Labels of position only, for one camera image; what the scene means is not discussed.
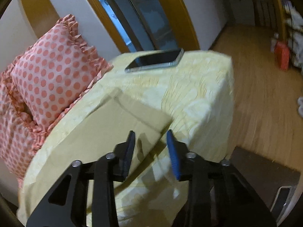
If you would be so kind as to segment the red box on floor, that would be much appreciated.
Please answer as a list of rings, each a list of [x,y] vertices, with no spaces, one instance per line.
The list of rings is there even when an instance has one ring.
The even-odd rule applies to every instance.
[[[274,48],[274,54],[280,70],[288,70],[290,61],[290,49],[288,46],[285,43],[278,41]]]

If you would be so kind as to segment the beige pants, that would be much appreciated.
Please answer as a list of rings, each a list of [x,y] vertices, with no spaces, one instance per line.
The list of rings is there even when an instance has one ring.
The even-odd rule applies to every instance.
[[[31,162],[23,188],[46,191],[74,160],[92,162],[136,134],[134,171],[160,140],[172,117],[115,88],[104,96],[90,90],[54,127]]]

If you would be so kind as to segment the pink polka dot pillow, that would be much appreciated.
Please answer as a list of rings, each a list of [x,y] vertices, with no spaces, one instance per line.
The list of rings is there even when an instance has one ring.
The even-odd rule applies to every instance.
[[[11,73],[21,56],[1,72],[1,159],[22,186],[31,160],[45,142],[48,133],[25,112],[26,104],[13,83]]]
[[[11,77],[34,122],[47,130],[112,68],[78,33],[78,22],[69,14],[24,52]]]

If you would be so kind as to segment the dark floor mat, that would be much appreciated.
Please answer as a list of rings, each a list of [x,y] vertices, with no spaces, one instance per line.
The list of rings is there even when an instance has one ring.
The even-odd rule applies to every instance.
[[[233,150],[231,162],[269,209],[271,209],[277,191],[281,186],[292,187],[288,199],[289,204],[300,179],[299,171],[273,162],[239,146],[236,146]]]

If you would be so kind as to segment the white device on floor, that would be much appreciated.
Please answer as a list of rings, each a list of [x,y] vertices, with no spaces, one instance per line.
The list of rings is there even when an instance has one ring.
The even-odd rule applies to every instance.
[[[272,203],[272,207],[270,209],[276,221],[278,221],[279,217],[283,213],[284,208],[287,206],[291,191],[291,186],[281,186],[278,189],[277,194]]]

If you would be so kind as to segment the black smartphone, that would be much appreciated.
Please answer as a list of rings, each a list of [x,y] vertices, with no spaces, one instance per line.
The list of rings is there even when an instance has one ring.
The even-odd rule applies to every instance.
[[[175,67],[184,55],[184,50],[164,50],[135,58],[126,68],[126,73]]]

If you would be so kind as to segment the yellow patterned bed sheet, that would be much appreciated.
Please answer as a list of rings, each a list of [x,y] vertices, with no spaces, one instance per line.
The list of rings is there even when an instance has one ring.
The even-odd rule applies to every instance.
[[[126,73],[140,53],[124,53],[54,126],[31,161],[17,217],[26,223],[46,192],[74,161],[96,161],[136,134],[129,176],[115,183],[120,226],[171,226],[188,184],[170,164],[166,132],[206,160],[227,154],[233,119],[233,61],[214,51],[188,51],[171,68]]]

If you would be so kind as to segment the wooden door frame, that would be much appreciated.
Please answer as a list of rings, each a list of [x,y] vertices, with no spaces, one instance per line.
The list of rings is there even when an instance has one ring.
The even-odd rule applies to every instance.
[[[86,0],[122,53],[200,48],[183,0]]]

